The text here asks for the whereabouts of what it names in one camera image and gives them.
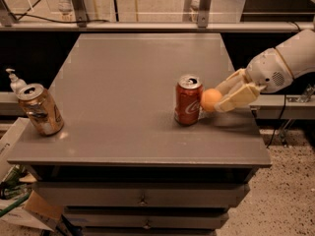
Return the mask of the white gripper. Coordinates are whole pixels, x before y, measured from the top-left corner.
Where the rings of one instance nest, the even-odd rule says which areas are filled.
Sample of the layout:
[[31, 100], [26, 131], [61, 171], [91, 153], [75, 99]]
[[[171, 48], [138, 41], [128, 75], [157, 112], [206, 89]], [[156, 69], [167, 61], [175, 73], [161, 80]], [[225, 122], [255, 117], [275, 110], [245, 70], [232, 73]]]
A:
[[293, 75], [276, 48], [269, 48], [255, 56], [246, 72], [239, 69], [222, 81], [216, 90], [222, 98], [215, 104], [217, 112], [228, 112], [255, 101], [260, 92], [274, 93], [290, 86]]

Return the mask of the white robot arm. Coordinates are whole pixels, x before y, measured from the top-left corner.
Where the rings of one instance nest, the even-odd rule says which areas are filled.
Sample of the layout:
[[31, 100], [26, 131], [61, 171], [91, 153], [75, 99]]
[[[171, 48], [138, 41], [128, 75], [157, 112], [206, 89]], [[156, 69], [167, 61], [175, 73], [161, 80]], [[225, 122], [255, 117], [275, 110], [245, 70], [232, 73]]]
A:
[[274, 93], [305, 74], [315, 72], [315, 32], [305, 29], [275, 48], [255, 56], [218, 86], [222, 99], [217, 112], [228, 112], [254, 102], [260, 93]]

